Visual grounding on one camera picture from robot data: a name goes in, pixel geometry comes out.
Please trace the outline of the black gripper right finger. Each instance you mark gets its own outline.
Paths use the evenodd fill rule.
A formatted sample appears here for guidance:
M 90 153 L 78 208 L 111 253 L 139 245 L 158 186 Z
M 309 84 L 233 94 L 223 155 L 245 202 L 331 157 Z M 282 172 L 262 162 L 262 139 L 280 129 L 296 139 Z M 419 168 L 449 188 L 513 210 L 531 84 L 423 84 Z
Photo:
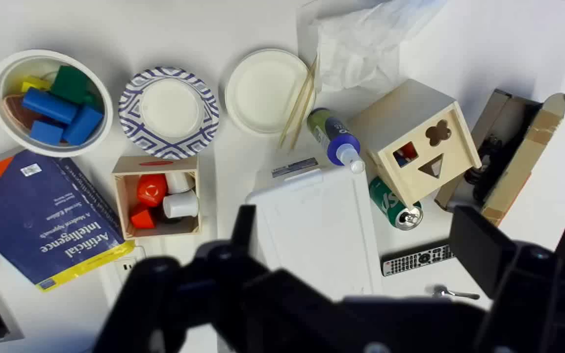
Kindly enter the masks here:
M 565 353 L 565 261 L 513 241 L 472 208 L 453 210 L 449 247 L 492 300 L 478 327 L 482 353 Z

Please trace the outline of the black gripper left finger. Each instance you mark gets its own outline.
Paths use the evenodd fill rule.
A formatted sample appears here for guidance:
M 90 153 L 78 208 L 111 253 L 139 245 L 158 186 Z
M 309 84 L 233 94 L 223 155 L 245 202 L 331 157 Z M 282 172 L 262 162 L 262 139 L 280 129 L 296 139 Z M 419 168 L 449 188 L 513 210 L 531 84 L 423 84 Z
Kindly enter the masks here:
M 249 255 L 255 215 L 241 206 L 231 237 L 200 245 L 188 264 L 139 261 L 92 353 L 178 353 L 198 325 L 211 325 L 235 353 L 307 353 L 302 329 L 264 302 L 270 270 Z

